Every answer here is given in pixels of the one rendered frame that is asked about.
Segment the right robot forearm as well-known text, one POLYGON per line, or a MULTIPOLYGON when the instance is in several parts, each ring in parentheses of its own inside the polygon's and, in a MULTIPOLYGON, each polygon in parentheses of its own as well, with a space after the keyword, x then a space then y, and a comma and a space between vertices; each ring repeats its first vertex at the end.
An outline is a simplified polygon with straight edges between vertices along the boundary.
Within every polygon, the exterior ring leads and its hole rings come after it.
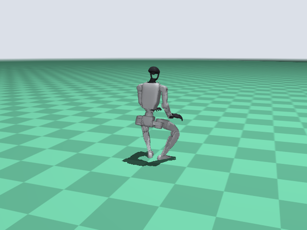
MULTIPOLYGON (((170 107, 169 107, 169 104, 168 104, 168 103, 167 103, 167 108, 164 109, 164 111, 165 111, 165 113, 166 113, 166 115, 167 115, 168 118, 169 118, 170 116, 172 116, 171 111, 170 111, 170 107)), ((169 118, 169 119, 170 119, 170 118, 169 118)))

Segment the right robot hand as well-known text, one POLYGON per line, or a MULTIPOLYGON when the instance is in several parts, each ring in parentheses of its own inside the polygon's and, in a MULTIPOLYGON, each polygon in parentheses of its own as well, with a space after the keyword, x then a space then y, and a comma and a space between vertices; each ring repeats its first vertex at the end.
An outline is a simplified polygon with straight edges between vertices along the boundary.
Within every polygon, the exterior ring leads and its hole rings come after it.
POLYGON ((183 118, 181 115, 178 115, 178 114, 172 114, 172 116, 170 116, 169 118, 180 118, 182 121, 183 121, 183 118))

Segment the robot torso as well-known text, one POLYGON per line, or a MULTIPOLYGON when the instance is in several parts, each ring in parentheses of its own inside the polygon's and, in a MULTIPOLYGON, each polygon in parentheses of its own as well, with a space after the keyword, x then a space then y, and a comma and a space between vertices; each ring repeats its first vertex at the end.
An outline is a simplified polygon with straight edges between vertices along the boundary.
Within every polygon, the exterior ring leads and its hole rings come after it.
POLYGON ((154 111, 151 109, 157 109, 161 91, 159 89, 159 83, 143 83, 142 85, 142 96, 141 103, 143 108, 147 108, 147 112, 142 116, 142 126, 153 127, 153 121, 155 121, 155 116, 153 116, 154 111))

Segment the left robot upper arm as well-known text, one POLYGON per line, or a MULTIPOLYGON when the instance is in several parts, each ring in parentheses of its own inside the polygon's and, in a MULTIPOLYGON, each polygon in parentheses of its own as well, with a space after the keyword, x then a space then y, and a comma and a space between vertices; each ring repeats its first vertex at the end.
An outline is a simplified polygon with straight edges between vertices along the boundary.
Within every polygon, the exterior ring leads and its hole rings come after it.
POLYGON ((141 84, 139 84, 139 85, 137 86, 137 91, 138 91, 138 102, 139 102, 140 105, 142 105, 142 103, 141 103, 142 85, 143 85, 143 83, 141 83, 141 84))

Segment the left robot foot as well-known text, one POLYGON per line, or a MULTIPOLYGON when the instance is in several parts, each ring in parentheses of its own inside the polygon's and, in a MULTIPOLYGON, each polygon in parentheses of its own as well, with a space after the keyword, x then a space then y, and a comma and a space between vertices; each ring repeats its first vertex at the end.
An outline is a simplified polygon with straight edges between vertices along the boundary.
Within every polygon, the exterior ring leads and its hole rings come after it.
POLYGON ((153 151, 151 151, 151 152, 149 151, 149 153, 148 153, 148 158, 152 158, 152 157, 153 157, 153 154, 154 154, 153 151))

